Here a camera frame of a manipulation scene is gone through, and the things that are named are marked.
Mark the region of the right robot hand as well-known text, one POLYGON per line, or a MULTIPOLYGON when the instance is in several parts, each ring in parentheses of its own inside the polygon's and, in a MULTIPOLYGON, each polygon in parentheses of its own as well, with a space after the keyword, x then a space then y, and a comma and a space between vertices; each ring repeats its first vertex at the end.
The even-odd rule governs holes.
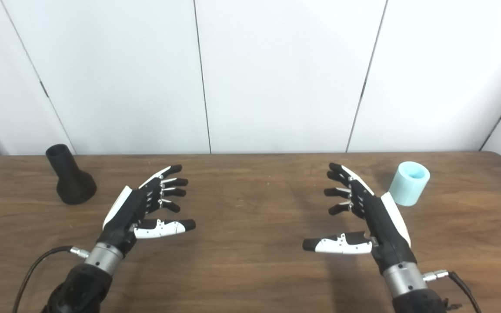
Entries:
POLYGON ((367 231, 304 239, 304 251, 371 254, 380 273, 400 263, 418 263, 411 249, 409 231, 389 192, 376 196, 356 173, 338 163, 329 164, 327 176, 343 186, 326 188, 324 194, 344 199, 329 208, 328 213, 335 216, 352 212, 366 222, 367 231))

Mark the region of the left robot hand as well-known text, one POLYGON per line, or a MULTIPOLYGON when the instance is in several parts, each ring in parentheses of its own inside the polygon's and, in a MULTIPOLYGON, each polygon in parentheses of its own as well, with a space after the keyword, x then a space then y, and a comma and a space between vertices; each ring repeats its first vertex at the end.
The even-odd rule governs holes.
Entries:
POLYGON ((196 222, 193 219, 147 219, 148 214, 163 208, 173 213, 180 211, 180 206, 168 197, 186 195, 183 186, 187 186, 188 180, 171 177, 182 168, 178 164, 161 169, 137 189, 126 186, 104 219, 103 231, 96 242, 115 248, 125 257, 138 239, 156 239, 194 230, 196 222))

